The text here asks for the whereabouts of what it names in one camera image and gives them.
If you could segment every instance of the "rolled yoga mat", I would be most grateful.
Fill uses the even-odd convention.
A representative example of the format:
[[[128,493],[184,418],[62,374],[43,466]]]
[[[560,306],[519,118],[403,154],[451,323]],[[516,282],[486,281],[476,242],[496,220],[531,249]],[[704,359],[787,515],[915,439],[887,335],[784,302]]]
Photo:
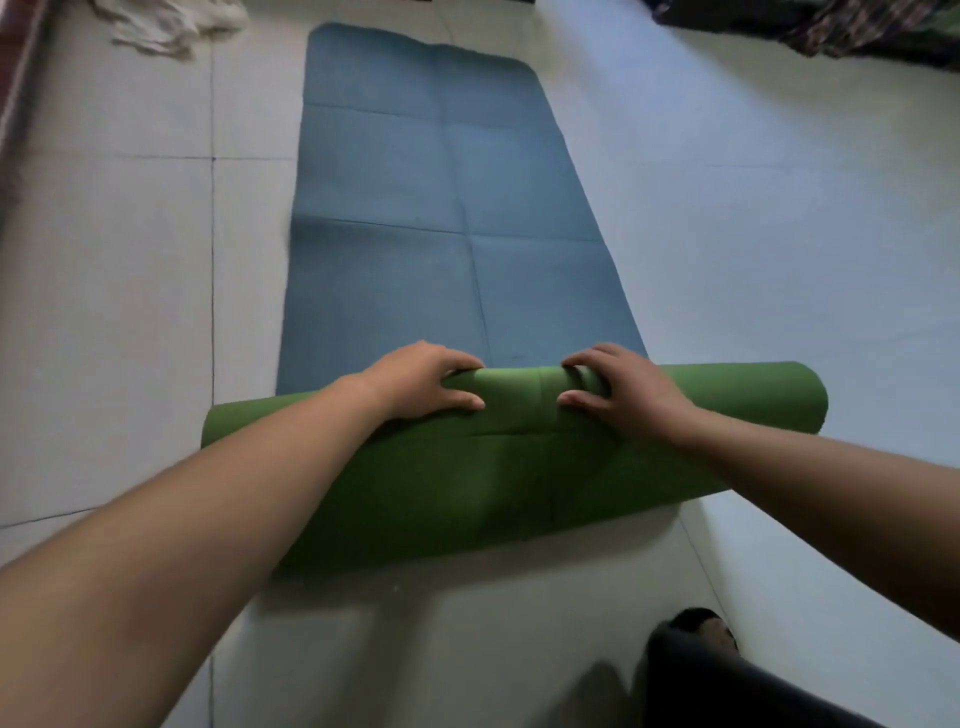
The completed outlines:
[[[518,61],[342,25],[307,48],[277,397],[214,407],[204,445],[418,339],[481,356],[487,401],[377,433],[283,562],[358,569],[529,538],[723,485],[625,446],[558,394],[597,341],[644,352],[536,74]],[[815,432],[799,364],[669,368],[703,406]]]
[[[827,413],[823,384],[802,364],[663,369],[697,404],[751,422],[817,432]],[[663,443],[625,443],[558,407],[567,389],[604,394],[590,370],[483,369],[446,385],[475,392],[486,409],[385,425],[337,478],[281,572],[362,569],[528,539],[726,487]],[[215,406],[203,445],[308,396]]]

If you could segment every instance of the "person's left arm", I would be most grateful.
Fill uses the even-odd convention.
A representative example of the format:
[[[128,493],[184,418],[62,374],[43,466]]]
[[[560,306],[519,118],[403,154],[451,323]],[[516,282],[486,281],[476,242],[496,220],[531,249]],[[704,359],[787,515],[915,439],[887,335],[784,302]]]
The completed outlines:
[[[419,342],[249,425],[0,570],[7,725],[156,726],[385,421],[476,395],[475,356]]]

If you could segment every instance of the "blue yoga mat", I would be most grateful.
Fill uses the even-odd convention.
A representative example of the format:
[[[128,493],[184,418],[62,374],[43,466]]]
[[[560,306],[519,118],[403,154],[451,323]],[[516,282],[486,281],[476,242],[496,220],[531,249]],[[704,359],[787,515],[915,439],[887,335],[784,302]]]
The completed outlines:
[[[534,71],[331,24],[310,34],[279,395],[418,339],[491,367],[644,352]]]

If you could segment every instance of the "left hand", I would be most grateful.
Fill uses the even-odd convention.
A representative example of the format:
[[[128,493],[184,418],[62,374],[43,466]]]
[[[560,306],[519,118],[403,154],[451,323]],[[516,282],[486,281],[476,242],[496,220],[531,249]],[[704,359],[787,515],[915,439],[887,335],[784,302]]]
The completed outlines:
[[[384,406],[387,420],[413,419],[451,407],[483,409],[477,395],[441,385],[451,372],[482,368],[472,354],[419,341],[388,353],[357,378]]]

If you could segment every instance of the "green yoga mat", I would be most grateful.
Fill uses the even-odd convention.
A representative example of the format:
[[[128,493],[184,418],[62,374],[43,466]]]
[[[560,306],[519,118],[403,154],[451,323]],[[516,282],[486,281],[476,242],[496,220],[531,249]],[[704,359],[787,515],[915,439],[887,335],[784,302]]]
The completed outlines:
[[[820,379],[795,362],[663,369],[697,404],[750,422],[818,432]],[[450,376],[487,403],[388,423],[353,456],[280,565],[281,573],[376,567],[528,539],[726,486],[659,442],[625,443],[583,412],[567,389],[603,394],[583,368],[482,369]],[[287,395],[213,407],[203,446],[287,404]]]

